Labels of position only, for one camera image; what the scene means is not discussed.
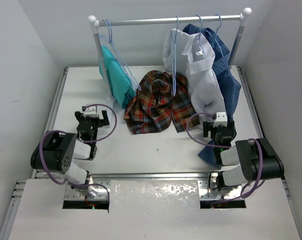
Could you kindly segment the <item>red plaid shirt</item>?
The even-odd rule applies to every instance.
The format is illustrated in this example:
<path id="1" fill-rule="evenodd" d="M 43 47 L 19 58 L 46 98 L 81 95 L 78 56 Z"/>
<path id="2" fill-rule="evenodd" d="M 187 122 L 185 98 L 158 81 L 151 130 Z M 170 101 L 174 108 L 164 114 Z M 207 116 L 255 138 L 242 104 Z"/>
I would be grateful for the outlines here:
<path id="1" fill-rule="evenodd" d="M 176 131 L 200 124 L 188 95 L 187 78 L 176 74 L 177 92 L 173 94 L 173 78 L 166 72 L 152 70 L 140 81 L 140 89 L 129 102 L 124 120 L 134 135 L 159 133 L 174 123 Z"/>

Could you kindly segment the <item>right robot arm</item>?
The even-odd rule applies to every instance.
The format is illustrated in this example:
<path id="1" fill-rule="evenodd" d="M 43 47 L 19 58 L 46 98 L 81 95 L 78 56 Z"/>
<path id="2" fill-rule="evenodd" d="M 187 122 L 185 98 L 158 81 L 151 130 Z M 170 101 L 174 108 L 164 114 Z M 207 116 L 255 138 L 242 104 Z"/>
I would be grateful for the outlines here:
<path id="1" fill-rule="evenodd" d="M 210 173 L 208 186 L 211 190 L 225 191 L 249 183 L 258 188 L 265 180 L 284 177 L 284 165 L 266 138 L 238 140 L 232 146 L 236 137 L 233 121 L 226 126 L 214 126 L 205 121 L 203 135 L 210 136 L 211 141 L 200 156 L 218 169 L 234 166 Z"/>

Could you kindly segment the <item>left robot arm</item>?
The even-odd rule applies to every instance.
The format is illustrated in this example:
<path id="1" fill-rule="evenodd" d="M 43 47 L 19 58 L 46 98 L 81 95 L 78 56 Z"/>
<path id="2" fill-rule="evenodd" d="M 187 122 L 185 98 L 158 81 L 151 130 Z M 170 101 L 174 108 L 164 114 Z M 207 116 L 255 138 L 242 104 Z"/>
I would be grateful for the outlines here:
<path id="1" fill-rule="evenodd" d="M 48 131 L 31 156 L 31 167 L 46 173 L 62 174 L 65 178 L 59 184 L 88 187 L 93 183 L 89 171 L 79 167 L 73 160 L 92 161 L 95 158 L 98 129 L 109 126 L 107 111 L 102 117 L 92 107 L 75 112 L 78 121 L 76 133 Z"/>

